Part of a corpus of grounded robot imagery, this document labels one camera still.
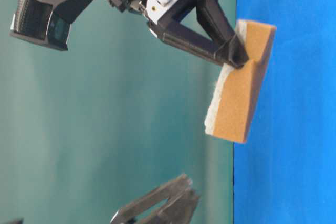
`sponge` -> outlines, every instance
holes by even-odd
[[[241,69],[223,65],[205,119],[206,134],[246,143],[275,32],[272,25],[238,20],[236,33],[249,60]]]

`blue surface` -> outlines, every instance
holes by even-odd
[[[335,1],[237,6],[278,30],[248,144],[235,146],[235,223],[335,223]]]

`green backdrop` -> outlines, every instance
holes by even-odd
[[[234,22],[236,0],[220,0]],[[0,0],[0,222],[105,223],[182,172],[193,223],[233,222],[233,146],[204,134],[220,67],[156,40],[145,20],[95,0],[69,51],[9,37]],[[200,30],[195,13],[186,24]]]

